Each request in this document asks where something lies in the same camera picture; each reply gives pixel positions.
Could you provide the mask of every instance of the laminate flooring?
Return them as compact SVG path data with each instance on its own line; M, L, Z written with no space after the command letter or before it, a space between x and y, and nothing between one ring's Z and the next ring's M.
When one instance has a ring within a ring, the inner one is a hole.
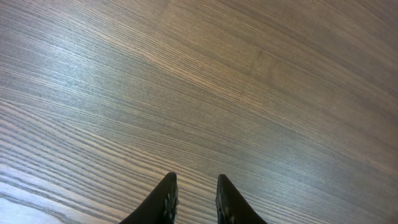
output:
M0 223L118 223L169 172L269 223L398 223L398 1L0 0Z

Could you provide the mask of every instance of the wood grain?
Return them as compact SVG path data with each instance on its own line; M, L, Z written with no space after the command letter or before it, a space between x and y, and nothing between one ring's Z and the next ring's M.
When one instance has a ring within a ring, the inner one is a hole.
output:
M398 222L393 1L0 1L2 223L118 223L169 172L269 223Z

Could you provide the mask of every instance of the floor plank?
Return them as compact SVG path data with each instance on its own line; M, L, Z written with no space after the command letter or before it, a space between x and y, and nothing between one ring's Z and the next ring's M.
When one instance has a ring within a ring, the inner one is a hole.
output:
M398 221L395 2L0 6L4 222L118 223L169 171L177 223L220 173L269 223Z

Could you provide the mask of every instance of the wooden floor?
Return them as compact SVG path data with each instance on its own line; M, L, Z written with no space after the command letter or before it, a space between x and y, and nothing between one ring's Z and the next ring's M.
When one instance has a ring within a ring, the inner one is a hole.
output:
M398 223L398 1L0 0L1 223Z

